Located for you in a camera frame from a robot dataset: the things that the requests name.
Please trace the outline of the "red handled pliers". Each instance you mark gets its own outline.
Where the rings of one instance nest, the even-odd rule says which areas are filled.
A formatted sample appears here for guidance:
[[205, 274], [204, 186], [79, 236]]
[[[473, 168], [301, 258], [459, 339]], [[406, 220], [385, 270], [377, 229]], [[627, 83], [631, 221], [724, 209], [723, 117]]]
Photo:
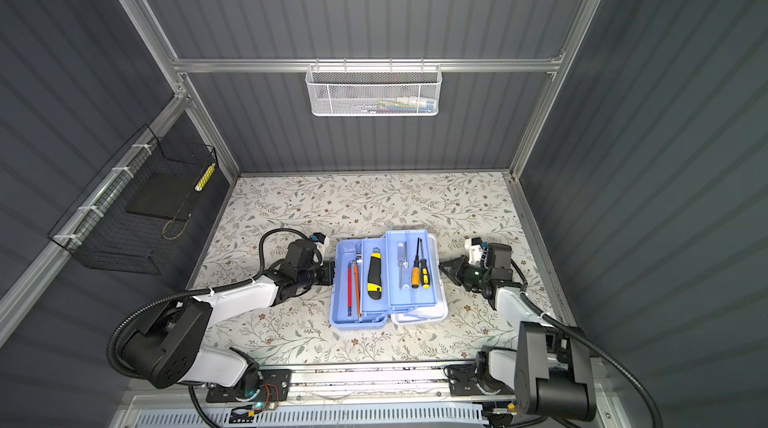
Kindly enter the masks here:
[[352, 269], [353, 269], [353, 286], [354, 286], [354, 293], [355, 293], [355, 308], [357, 310], [357, 318], [358, 320], [362, 317], [362, 309], [361, 309], [361, 286], [360, 286], [360, 260], [356, 260], [353, 262]]

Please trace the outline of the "black handled screwdriver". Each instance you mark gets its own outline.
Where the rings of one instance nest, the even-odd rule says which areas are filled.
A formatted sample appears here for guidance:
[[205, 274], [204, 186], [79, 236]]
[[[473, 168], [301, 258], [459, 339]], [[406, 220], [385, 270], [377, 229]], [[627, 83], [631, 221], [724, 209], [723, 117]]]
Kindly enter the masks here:
[[424, 289], [428, 289], [431, 285], [431, 277], [428, 268], [428, 262], [425, 258], [419, 261], [420, 268], [420, 286]]

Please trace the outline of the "black yellow wire stripper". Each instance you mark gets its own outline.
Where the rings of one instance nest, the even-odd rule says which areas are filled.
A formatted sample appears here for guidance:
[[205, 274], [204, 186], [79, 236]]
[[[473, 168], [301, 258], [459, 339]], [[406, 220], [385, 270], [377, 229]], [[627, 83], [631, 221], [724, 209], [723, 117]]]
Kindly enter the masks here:
[[378, 248], [373, 249], [369, 259], [367, 293], [372, 300], [380, 300], [382, 298], [382, 253]]

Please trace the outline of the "yellow handled screwdriver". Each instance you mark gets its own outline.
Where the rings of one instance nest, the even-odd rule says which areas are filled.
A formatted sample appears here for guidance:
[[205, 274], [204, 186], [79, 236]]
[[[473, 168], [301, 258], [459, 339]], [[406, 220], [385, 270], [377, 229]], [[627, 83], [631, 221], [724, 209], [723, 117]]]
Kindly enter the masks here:
[[422, 247], [422, 241], [421, 239], [417, 240], [417, 246], [416, 246], [416, 252], [414, 256], [413, 261], [413, 268], [411, 273], [411, 287], [413, 289], [418, 289], [421, 287], [421, 247]]

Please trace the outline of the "white and blue tool box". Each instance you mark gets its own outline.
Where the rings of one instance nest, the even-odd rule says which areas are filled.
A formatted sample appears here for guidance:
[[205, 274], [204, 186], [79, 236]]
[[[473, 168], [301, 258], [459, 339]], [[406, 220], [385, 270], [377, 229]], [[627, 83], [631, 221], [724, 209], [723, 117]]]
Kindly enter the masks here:
[[[428, 262], [431, 285], [428, 289], [411, 287], [411, 273], [417, 240], [421, 255]], [[382, 253], [383, 294], [372, 300], [367, 293], [369, 259], [374, 248]], [[362, 317], [347, 314], [347, 269], [350, 261], [360, 260]], [[330, 324], [340, 330], [378, 329], [391, 321], [410, 326], [440, 322], [447, 318], [448, 304], [438, 274], [437, 238], [425, 229], [390, 230], [379, 238], [347, 239], [336, 245], [335, 276], [332, 285]]]

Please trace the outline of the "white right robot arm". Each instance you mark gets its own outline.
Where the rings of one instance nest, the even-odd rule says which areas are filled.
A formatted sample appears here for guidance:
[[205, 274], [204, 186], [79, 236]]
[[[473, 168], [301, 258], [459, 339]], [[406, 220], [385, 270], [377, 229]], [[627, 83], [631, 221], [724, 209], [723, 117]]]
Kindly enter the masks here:
[[528, 295], [528, 281], [510, 246], [472, 238], [466, 254], [443, 261], [440, 271], [455, 285], [477, 293], [509, 323], [518, 327], [515, 347], [485, 346], [472, 364], [444, 367], [454, 397], [486, 396], [507, 391], [518, 413], [534, 425], [552, 420], [564, 427], [591, 422], [597, 394], [591, 358], [598, 355], [636, 390], [651, 424], [663, 424], [661, 411], [647, 388], [615, 357], [539, 307]]

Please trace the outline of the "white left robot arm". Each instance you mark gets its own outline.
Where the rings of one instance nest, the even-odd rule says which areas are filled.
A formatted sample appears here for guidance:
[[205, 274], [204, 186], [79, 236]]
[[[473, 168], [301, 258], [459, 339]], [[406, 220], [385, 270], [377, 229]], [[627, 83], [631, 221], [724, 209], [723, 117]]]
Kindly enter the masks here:
[[235, 390], [241, 399], [255, 397], [263, 384], [258, 363], [241, 349], [216, 348], [204, 339], [223, 321], [332, 284], [335, 265], [323, 258], [325, 235], [290, 232], [296, 238], [286, 255], [272, 264], [261, 260], [255, 275], [166, 295], [128, 315], [107, 341], [108, 364], [117, 373], [146, 380], [158, 389], [215, 385]]

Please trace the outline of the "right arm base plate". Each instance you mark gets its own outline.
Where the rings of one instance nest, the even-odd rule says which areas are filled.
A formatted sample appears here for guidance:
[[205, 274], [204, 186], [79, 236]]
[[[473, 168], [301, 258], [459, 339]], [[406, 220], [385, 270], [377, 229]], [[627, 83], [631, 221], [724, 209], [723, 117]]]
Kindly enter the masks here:
[[469, 396], [511, 396], [514, 391], [507, 385], [493, 381], [489, 377], [477, 374], [476, 366], [470, 364], [452, 364], [443, 369], [449, 391], [453, 397]]

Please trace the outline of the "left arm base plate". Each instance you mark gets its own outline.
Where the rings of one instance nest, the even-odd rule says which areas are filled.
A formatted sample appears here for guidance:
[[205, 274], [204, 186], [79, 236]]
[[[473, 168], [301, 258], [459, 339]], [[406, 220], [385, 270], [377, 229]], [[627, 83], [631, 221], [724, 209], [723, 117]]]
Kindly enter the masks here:
[[215, 385], [206, 394], [207, 403], [279, 403], [287, 400], [293, 372], [288, 369], [247, 371], [233, 387]]

